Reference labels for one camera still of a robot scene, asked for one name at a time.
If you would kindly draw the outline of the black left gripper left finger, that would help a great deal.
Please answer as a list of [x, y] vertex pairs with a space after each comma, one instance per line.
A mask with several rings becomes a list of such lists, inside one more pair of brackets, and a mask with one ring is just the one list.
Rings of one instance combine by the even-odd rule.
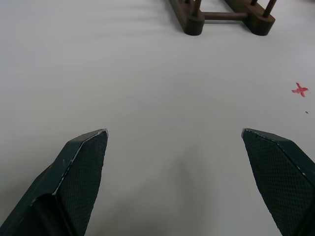
[[108, 132], [68, 141], [0, 226], [0, 236], [84, 236], [98, 195]]

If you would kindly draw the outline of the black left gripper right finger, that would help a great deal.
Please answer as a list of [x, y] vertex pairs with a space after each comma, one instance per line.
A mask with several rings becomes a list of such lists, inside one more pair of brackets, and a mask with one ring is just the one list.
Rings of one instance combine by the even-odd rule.
[[315, 162], [293, 141], [245, 128], [257, 188], [282, 236], [315, 236]]

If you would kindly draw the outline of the dark wooden rack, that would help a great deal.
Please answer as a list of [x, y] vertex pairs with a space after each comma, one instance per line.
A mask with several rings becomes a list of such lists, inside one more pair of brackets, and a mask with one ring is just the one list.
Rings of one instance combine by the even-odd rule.
[[241, 21], [255, 35], [266, 36], [275, 22], [271, 11], [277, 0], [269, 0], [263, 8], [258, 0], [223, 0], [232, 12], [203, 12], [201, 0], [169, 0], [172, 9], [187, 35], [202, 33], [205, 21]]

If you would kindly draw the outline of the red cross mark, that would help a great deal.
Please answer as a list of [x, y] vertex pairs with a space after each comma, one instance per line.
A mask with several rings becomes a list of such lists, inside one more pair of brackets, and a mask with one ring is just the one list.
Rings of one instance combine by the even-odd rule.
[[296, 83], [296, 86], [297, 88], [293, 89], [292, 92], [305, 97], [305, 92], [307, 92], [309, 89], [307, 87], [302, 87], [299, 83]]

